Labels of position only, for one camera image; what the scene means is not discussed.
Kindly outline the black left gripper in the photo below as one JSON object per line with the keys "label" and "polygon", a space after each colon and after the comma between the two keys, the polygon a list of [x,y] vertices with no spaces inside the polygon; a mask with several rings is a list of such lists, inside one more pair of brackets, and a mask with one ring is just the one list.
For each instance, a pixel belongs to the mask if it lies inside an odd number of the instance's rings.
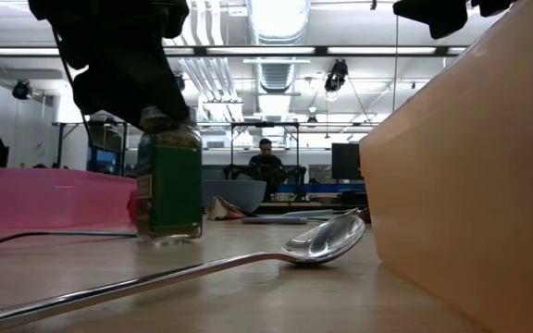
{"label": "black left gripper", "polygon": [[179,36],[190,14],[183,0],[30,0],[47,21],[61,59],[79,70],[73,100],[85,115],[106,111],[133,126],[147,106],[173,121],[191,119],[163,41]]}

